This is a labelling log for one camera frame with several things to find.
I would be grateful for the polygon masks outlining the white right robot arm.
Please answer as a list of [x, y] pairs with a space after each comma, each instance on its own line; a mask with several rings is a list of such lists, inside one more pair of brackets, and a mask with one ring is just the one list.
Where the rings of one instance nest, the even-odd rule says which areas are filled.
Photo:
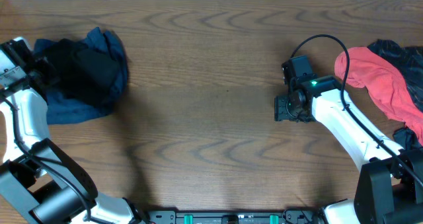
[[274, 99], [277, 122], [318, 122], [360, 175], [353, 199], [328, 204], [309, 223], [421, 223], [422, 153], [385, 137], [340, 89], [296, 89]]

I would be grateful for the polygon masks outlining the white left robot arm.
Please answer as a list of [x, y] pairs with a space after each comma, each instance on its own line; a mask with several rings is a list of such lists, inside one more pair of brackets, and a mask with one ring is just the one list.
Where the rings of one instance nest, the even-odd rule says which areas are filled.
[[42, 61], [1, 57], [1, 112], [7, 148], [1, 195], [29, 223], [148, 223], [125, 198], [100, 193], [92, 178], [50, 139], [38, 92]]

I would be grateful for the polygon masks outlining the black polo shirt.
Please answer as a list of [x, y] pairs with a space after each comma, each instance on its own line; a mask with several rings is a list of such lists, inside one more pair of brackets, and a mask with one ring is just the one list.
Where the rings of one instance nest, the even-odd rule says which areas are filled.
[[120, 70], [120, 64], [109, 55], [68, 39], [47, 47], [41, 54], [59, 73], [55, 88], [91, 106], [106, 102]]

